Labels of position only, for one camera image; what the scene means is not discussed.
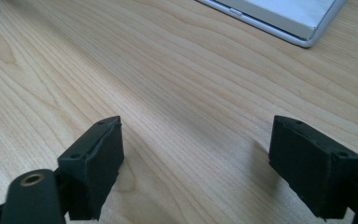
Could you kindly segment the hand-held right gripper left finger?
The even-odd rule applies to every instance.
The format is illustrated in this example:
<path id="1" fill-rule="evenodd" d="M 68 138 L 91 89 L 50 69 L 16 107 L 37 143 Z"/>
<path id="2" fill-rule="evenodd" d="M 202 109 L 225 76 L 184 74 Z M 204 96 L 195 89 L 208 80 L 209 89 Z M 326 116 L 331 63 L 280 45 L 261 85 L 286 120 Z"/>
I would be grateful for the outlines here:
<path id="1" fill-rule="evenodd" d="M 120 116 L 97 121 L 61 154 L 59 172 L 73 199 L 71 220 L 100 218 L 123 161 Z"/>

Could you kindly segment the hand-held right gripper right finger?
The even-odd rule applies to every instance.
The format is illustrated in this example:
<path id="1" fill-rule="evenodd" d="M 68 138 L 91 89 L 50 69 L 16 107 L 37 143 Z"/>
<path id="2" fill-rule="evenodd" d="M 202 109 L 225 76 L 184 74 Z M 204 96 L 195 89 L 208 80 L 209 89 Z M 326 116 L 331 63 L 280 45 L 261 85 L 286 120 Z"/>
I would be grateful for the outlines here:
<path id="1" fill-rule="evenodd" d="M 345 216 L 349 186 L 358 174 L 357 153 L 303 121 L 276 116 L 268 158 L 313 215 Z"/>

